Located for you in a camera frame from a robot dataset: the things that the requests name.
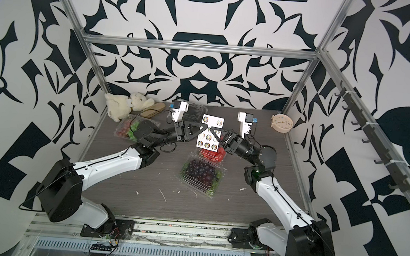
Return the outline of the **purple grape clamshell box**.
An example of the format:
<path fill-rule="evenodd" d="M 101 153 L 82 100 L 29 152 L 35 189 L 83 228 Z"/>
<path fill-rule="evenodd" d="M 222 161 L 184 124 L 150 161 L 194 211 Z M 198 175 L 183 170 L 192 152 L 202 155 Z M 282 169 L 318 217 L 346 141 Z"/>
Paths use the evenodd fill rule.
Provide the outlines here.
<path fill-rule="evenodd" d="M 183 164 L 179 178 L 190 188 L 212 199 L 225 175 L 226 169 L 221 163 L 193 153 Z"/>

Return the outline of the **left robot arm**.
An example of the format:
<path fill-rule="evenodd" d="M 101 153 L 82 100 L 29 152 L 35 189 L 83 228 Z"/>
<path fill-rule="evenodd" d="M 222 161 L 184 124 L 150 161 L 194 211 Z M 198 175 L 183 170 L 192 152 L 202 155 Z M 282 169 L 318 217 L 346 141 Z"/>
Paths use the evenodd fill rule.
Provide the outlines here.
<path fill-rule="evenodd" d="M 84 198 L 83 191 L 116 175 L 147 167 L 160 155 L 158 147 L 189 142 L 205 130 L 196 122 L 175 122 L 160 129 L 148 120 L 141 121 L 133 132 L 137 142 L 123 151 L 83 162 L 57 161 L 36 196 L 52 223 L 75 221 L 100 235 L 110 234 L 117 227 L 113 213 L 106 205 Z"/>

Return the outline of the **left black controller board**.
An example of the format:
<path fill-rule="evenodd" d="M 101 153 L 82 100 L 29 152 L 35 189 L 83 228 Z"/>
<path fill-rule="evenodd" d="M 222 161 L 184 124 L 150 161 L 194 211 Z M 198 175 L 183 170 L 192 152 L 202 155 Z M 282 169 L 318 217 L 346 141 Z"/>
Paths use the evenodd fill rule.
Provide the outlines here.
<path fill-rule="evenodd" d="M 116 248 L 116 246 L 104 243 L 92 244 L 88 250 L 88 256 L 110 256 Z"/>

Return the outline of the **white fruit sticker sheet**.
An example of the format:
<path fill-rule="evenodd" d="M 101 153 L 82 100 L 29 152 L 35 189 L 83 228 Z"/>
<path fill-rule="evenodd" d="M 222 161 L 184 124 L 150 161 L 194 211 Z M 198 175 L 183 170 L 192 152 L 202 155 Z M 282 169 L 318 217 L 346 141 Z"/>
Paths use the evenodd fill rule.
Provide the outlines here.
<path fill-rule="evenodd" d="M 208 126 L 208 129 L 198 136 L 196 147 L 217 152 L 219 149 L 219 144 L 210 142 L 212 136 L 209 132 L 209 128 L 212 126 L 223 128 L 224 122 L 224 118 L 204 114 L 201 123 L 206 124 Z"/>

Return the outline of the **white plush toy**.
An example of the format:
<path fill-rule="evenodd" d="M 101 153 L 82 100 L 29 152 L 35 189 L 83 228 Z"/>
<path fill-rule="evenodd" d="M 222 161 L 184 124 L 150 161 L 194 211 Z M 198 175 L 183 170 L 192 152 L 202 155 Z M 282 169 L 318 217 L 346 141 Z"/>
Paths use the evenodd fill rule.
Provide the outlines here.
<path fill-rule="evenodd" d="M 107 115 L 115 122 L 120 122 L 131 112 L 140 112 L 155 105 L 155 100 L 139 92 L 127 95 L 104 94 L 107 104 Z"/>

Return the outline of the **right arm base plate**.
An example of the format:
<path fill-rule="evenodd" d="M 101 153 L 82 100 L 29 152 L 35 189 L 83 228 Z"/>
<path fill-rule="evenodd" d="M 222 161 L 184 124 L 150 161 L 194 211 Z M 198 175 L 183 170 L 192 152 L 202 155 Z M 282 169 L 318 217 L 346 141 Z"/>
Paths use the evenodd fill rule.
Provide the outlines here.
<path fill-rule="evenodd" d="M 263 245 L 258 239 L 252 228 L 239 229 L 232 228 L 231 233 L 227 237 L 229 244 L 233 248 L 248 249 L 248 250 L 267 250 L 269 247 Z"/>

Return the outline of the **empty stacked clamshell boxes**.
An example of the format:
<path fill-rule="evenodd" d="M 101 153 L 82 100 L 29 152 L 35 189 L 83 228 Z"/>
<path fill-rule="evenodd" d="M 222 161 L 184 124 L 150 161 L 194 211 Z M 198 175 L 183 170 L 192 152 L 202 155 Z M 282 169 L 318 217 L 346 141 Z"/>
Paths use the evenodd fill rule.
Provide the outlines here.
<path fill-rule="evenodd" d="M 202 105 L 189 102 L 188 111 L 184 114 L 182 121 L 198 122 L 202 121 L 203 115 L 207 112 L 207 108 Z"/>

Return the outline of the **green grape clamshell box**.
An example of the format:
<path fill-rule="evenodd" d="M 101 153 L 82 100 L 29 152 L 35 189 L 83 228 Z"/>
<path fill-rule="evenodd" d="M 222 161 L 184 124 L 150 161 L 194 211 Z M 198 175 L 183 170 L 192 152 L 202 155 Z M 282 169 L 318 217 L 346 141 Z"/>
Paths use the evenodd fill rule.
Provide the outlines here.
<path fill-rule="evenodd" d="M 138 129 L 140 123 L 143 121 L 150 122 L 156 127 L 160 127 L 160 123 L 158 121 L 153 121 L 142 116 L 130 114 L 125 119 L 121 120 L 117 125 L 116 130 L 114 131 L 114 136 L 137 142 L 138 139 L 134 135 L 134 132 Z"/>

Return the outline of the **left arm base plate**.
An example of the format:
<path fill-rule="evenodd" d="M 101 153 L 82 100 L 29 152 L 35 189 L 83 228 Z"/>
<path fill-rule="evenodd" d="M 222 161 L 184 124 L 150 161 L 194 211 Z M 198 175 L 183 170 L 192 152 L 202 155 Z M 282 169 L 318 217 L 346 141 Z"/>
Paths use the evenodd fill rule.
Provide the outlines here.
<path fill-rule="evenodd" d="M 132 237 L 135 223 L 135 221 L 127 219 L 116 219 L 115 222 L 109 220 L 104 225 L 95 229 L 84 224 L 80 236 L 127 240 Z"/>

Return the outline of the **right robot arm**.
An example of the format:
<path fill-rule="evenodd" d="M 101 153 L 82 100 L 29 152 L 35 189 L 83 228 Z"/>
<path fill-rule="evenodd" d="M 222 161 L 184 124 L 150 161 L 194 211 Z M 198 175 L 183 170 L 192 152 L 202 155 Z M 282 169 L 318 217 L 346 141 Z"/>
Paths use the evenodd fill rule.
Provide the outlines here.
<path fill-rule="evenodd" d="M 251 163 L 244 169 L 246 183 L 270 206 L 283 226 L 280 230 L 272 222 L 260 222 L 254 226 L 256 242 L 280 256 L 336 256 L 329 226 L 305 213 L 279 184 L 274 174 L 274 147 L 253 144 L 233 131 L 217 127 L 211 127 L 210 132 L 214 137 L 219 132 L 223 134 L 217 141 L 226 153 Z"/>

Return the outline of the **beige alarm clock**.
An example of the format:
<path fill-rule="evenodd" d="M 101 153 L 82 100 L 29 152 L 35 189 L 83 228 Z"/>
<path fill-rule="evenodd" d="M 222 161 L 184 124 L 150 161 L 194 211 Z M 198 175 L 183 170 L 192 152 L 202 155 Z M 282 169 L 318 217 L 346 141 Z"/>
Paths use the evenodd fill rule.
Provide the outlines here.
<path fill-rule="evenodd" d="M 293 120 L 284 114 L 276 114 L 271 118 L 271 126 L 276 132 L 285 134 L 292 130 L 294 127 Z"/>

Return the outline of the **strawberry clamshell box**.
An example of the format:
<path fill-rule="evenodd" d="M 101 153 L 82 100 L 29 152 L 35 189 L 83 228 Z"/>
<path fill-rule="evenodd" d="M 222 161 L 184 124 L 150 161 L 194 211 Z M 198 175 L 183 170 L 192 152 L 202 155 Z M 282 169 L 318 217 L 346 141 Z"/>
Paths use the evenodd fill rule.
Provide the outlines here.
<path fill-rule="evenodd" d="M 219 148 L 217 152 L 206 149 L 200 149 L 198 154 L 199 156 L 201 156 L 204 159 L 207 159 L 208 161 L 214 163 L 221 163 L 222 161 L 224 161 L 226 151 L 223 148 Z"/>

